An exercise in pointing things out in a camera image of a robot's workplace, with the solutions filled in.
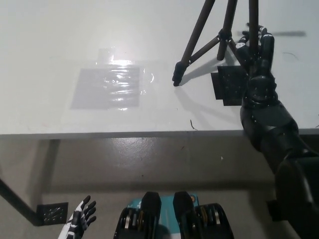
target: tabletop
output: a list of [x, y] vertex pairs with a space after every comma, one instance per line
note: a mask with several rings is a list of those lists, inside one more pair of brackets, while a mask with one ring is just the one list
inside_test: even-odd
[[[0, 137], [79, 138], [242, 134], [239, 106], [216, 100], [218, 47], [172, 85], [204, 0], [0, 2]], [[216, 0], [195, 50], [222, 28]], [[278, 94], [300, 127], [319, 133], [318, 1], [260, 1], [275, 36]], [[248, 22], [239, 0], [233, 38]]]

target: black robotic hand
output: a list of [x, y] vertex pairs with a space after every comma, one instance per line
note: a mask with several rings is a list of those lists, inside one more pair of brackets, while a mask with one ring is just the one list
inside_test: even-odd
[[89, 203], [91, 196], [87, 196], [75, 209], [68, 222], [64, 225], [58, 239], [81, 239], [85, 230], [96, 220], [96, 216], [91, 217], [95, 211], [96, 202], [85, 207]]

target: concrete floor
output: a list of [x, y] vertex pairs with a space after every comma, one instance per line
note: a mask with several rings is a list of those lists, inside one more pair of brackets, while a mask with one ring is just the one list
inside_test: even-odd
[[[243, 137], [2, 140], [0, 176], [33, 209], [69, 202], [70, 216], [91, 195], [98, 219], [84, 239], [113, 238], [122, 209], [147, 190], [189, 190], [201, 204], [220, 203], [236, 239], [298, 238], [287, 223], [271, 222], [273, 175]], [[4, 239], [56, 239], [62, 229], [33, 227], [2, 198], [0, 211]]]

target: robotic hand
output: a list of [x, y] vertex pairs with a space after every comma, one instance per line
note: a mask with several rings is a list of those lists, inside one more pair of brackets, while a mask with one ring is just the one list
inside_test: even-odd
[[296, 121], [278, 100], [271, 73], [274, 37], [259, 26], [258, 54], [247, 46], [248, 32], [237, 43], [249, 80], [240, 118], [252, 145], [275, 174], [276, 201], [269, 209], [274, 220], [288, 220], [303, 239], [319, 238], [319, 154], [300, 138]]
[[96, 202], [90, 201], [91, 196], [87, 196], [75, 209], [69, 221], [64, 225], [58, 239], [81, 239], [85, 230], [96, 220], [96, 216], [91, 217], [96, 211]]

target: small debris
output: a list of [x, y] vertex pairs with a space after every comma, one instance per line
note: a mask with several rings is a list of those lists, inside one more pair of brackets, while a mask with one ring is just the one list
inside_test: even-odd
[[292, 56], [295, 57], [296, 60], [299, 60], [299, 58], [298, 58], [295, 54], [293, 54], [293, 53], [291, 53], [291, 52], [283, 52], [283, 54], [292, 55]]
[[190, 126], [191, 126], [194, 130], [198, 131], [198, 129], [194, 128], [193, 123], [192, 123], [191, 120], [190, 120]]

